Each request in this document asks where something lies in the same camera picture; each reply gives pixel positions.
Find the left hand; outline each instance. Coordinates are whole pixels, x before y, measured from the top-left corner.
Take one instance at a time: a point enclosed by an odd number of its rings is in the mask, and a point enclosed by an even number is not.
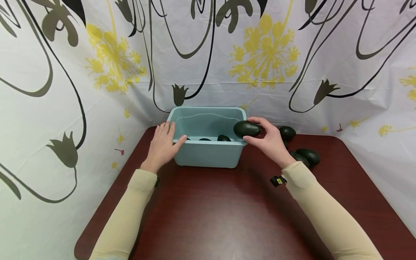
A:
[[[153,140],[150,142],[149,153],[146,160],[141,164],[140,169],[157,173],[164,164],[172,160],[187,138],[186,135],[183,135],[176,144],[173,144],[174,133],[174,122],[170,124],[170,128],[169,121],[156,127]]]

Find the hand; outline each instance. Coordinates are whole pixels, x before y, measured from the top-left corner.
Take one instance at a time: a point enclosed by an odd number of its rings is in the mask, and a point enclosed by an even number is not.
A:
[[[169,121],[156,127],[153,140],[150,142],[149,153],[140,169],[157,173],[157,171],[177,154],[179,148],[186,141],[186,135],[182,136],[176,144],[173,144],[175,123],[172,122],[169,129]]]
[[[277,163],[282,169],[296,162],[296,160],[289,154],[285,148],[280,131],[273,126],[269,121],[261,117],[250,117],[247,121],[260,124],[266,131],[263,139],[243,136],[243,139],[259,148],[267,157]]]

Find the light blue plastic bin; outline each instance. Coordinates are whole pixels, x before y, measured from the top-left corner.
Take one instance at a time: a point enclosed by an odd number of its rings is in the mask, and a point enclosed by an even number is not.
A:
[[[235,168],[247,143],[234,134],[233,127],[246,118],[245,111],[239,107],[179,106],[172,109],[168,120],[175,122],[173,142],[184,134],[190,139],[175,156],[176,164]],[[220,134],[228,136],[231,142],[217,141]],[[201,138],[211,141],[199,141]]]

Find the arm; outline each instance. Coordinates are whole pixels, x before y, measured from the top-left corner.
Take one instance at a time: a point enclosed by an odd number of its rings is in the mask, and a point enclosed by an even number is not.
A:
[[[381,255],[356,220],[317,182],[301,162],[286,150],[279,130],[264,118],[247,120],[260,124],[266,133],[263,139],[245,136],[244,140],[258,147],[283,170],[292,197],[299,203],[319,237],[337,260],[376,260]]]
[[[127,260],[139,232],[144,208],[152,196],[157,176],[154,173],[136,170],[126,192],[117,204],[105,225],[90,260]]]
[[[157,181],[156,173],[169,162],[186,141],[182,136],[173,143],[175,123],[169,121],[156,127],[149,153],[140,169],[131,177],[89,260],[127,260],[136,241],[144,208],[152,196]]]
[[[282,170],[287,189],[337,260],[382,259],[357,221],[316,180],[302,163]]]

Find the avocado in hand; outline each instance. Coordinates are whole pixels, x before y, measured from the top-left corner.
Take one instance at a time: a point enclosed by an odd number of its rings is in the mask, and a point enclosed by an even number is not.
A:
[[[298,153],[295,153],[295,152],[293,152],[293,151],[290,151],[289,153],[290,153],[290,155],[291,155],[291,156],[292,156],[295,160],[303,162],[303,164],[304,164],[307,168],[310,168],[310,164],[309,164],[308,160],[307,160],[305,157],[303,157],[302,155],[300,155],[300,154],[298,154]]]
[[[315,152],[314,150],[311,150],[311,149],[297,149],[296,153],[305,157],[308,160],[311,167],[314,167],[315,165],[317,165],[318,163],[321,162],[321,158],[319,157],[319,154],[317,152]]]
[[[293,139],[293,137],[296,135],[296,131],[290,127],[290,126],[282,126],[279,128],[280,135],[282,136],[282,139],[286,142],[289,142]]]
[[[258,124],[252,123],[250,121],[240,121],[234,125],[234,133],[239,138],[243,138],[243,136],[257,136],[261,133],[261,127]]]
[[[231,139],[228,136],[220,134],[217,138],[217,141],[231,142]]]

